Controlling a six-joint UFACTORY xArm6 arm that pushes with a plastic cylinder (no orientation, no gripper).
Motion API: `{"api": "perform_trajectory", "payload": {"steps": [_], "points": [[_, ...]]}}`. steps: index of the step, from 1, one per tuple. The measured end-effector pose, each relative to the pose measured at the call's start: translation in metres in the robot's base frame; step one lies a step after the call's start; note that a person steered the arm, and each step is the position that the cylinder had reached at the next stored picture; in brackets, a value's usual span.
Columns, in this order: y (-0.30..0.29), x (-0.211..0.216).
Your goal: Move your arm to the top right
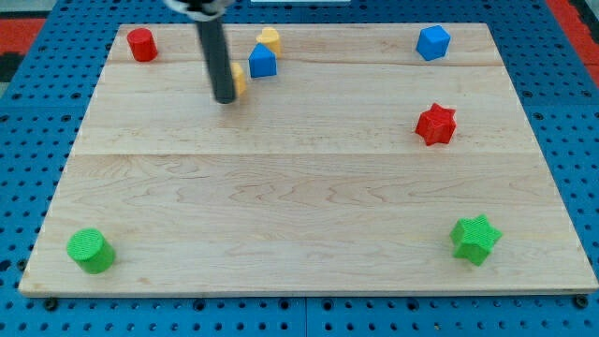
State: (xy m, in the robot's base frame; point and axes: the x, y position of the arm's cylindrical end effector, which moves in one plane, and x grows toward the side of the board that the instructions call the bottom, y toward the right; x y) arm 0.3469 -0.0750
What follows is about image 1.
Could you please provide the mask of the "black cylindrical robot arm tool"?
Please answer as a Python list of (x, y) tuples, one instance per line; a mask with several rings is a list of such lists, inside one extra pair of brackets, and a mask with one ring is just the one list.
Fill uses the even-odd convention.
[(237, 98), (222, 17), (231, 0), (164, 0), (171, 10), (194, 22), (214, 99), (229, 104)]

